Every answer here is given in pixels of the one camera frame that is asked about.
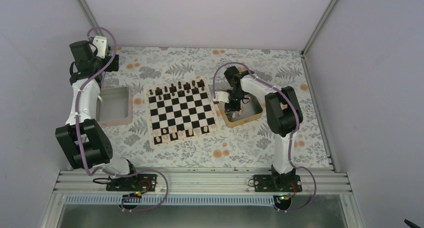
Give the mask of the light wooden corner rook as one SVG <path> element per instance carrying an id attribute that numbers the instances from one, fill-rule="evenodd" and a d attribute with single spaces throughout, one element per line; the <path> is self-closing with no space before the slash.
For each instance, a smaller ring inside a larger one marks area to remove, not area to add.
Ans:
<path id="1" fill-rule="evenodd" d="M 210 132 L 215 132 L 217 130 L 216 125 L 215 124 L 210 125 L 209 130 L 210 130 Z"/>

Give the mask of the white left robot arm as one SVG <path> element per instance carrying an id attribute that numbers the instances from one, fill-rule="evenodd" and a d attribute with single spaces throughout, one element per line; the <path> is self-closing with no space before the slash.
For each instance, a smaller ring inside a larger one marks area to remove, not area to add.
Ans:
<path id="1" fill-rule="evenodd" d="M 106 71 L 117 71 L 119 56 L 111 55 L 112 49 L 102 36 L 78 41 L 69 47 L 74 57 L 69 69 L 72 107 L 65 126 L 55 130 L 55 137 L 72 168 L 101 167 L 110 163 L 113 150 L 96 121 L 102 81 L 98 71 L 106 64 L 109 64 Z"/>

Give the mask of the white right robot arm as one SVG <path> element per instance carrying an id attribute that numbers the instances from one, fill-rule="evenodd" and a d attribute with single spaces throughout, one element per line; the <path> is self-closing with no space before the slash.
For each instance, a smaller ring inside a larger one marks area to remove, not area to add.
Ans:
<path id="1" fill-rule="evenodd" d="M 235 66 L 227 68 L 224 76 L 231 86 L 224 105 L 226 112 L 240 111 L 247 94 L 264 98 L 267 124 L 275 137 L 270 183 L 274 190 L 284 191 L 295 180 L 292 146 L 303 121 L 294 88 L 272 86 L 248 70 L 239 72 Z"/>

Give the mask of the gold metal tin tray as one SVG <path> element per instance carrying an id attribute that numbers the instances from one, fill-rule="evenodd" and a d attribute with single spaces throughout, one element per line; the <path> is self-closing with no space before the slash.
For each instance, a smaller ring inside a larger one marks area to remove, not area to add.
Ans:
<path id="1" fill-rule="evenodd" d="M 261 118 L 263 108 L 258 99 L 250 93 L 245 95 L 245 98 L 241 101 L 241 110 L 238 112 L 226 112 L 225 104 L 223 102 L 216 103 L 221 116 L 229 128 L 234 128 L 247 124 Z"/>

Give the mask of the floral patterned table mat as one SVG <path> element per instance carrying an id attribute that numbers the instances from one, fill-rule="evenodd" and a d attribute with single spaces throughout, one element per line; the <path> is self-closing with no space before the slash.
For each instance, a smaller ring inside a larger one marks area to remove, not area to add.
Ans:
<path id="1" fill-rule="evenodd" d="M 118 47 L 119 71 L 106 73 L 103 88 L 129 87 L 133 118 L 128 125 L 104 128 L 113 154 L 143 167 L 270 167 L 274 135 L 262 115 L 253 122 L 228 128 L 217 113 L 221 132 L 170 146 L 149 143 L 144 88 L 205 78 L 210 88 L 229 87 L 223 64 L 236 62 L 241 71 L 254 71 L 266 82 L 295 89 L 303 122 L 292 148 L 297 166 L 328 168 L 328 155 L 305 77 L 300 51 L 200 48 Z"/>

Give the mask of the pink tin lid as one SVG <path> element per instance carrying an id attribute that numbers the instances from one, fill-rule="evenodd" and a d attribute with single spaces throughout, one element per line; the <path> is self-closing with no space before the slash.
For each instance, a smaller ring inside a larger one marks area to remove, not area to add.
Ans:
<path id="1" fill-rule="evenodd" d="M 100 127 L 128 125 L 133 120 L 133 94 L 129 87 L 100 90 L 96 121 Z"/>

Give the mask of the black white chessboard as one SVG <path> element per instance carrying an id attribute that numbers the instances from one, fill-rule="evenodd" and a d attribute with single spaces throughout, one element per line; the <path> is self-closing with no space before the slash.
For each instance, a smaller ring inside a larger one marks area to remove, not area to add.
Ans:
<path id="1" fill-rule="evenodd" d="M 214 136 L 221 132 L 211 93 L 204 79 L 146 88 L 143 94 L 151 147 L 174 145 Z M 216 131 L 210 132 L 209 128 L 209 133 L 203 133 L 203 127 L 212 124 L 216 125 Z M 167 134 L 163 134 L 162 129 L 166 129 Z M 193 130 L 191 137 L 188 135 L 189 129 Z M 200 135 L 195 134 L 196 129 L 200 129 Z M 160 144 L 154 142 L 155 130 L 161 132 Z M 183 138 L 178 138 L 179 130 L 184 132 Z M 177 134 L 176 140 L 171 140 L 172 133 Z M 164 135 L 169 136 L 169 142 L 163 143 Z"/>

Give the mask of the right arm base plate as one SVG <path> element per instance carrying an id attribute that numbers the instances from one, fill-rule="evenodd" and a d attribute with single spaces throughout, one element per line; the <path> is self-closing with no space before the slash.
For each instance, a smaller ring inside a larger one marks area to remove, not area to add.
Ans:
<path id="1" fill-rule="evenodd" d="M 257 174 L 253 176 L 255 192 L 302 192 L 299 175 Z"/>

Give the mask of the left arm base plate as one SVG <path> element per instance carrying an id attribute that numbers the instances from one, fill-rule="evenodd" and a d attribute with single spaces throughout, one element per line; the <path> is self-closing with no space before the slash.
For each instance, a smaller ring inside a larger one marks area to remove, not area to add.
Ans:
<path id="1" fill-rule="evenodd" d="M 106 185 L 107 191 L 145 192 L 155 191 L 157 182 L 156 174 L 138 174 L 128 178 L 109 178 Z"/>

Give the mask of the aluminium rail frame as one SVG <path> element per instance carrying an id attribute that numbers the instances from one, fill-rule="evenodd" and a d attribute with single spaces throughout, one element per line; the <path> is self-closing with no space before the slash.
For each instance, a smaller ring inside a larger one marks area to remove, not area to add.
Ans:
<path id="1" fill-rule="evenodd" d="M 313 176 L 304 170 L 297 170 L 303 191 L 301 195 L 317 194 L 350 194 L 352 187 L 346 173 L 335 173 L 331 169 L 312 170 Z M 212 195 L 253 195 L 255 189 L 248 186 L 255 174 L 269 174 L 267 168 L 255 169 L 194 169 L 163 168 L 164 177 L 158 176 L 155 194 L 164 194 L 169 187 L 170 194 L 212 194 Z M 55 193 L 106 193 L 105 185 L 93 183 L 95 178 L 107 178 L 108 175 L 98 172 L 93 176 L 81 170 L 61 171 L 57 177 L 53 191 Z"/>

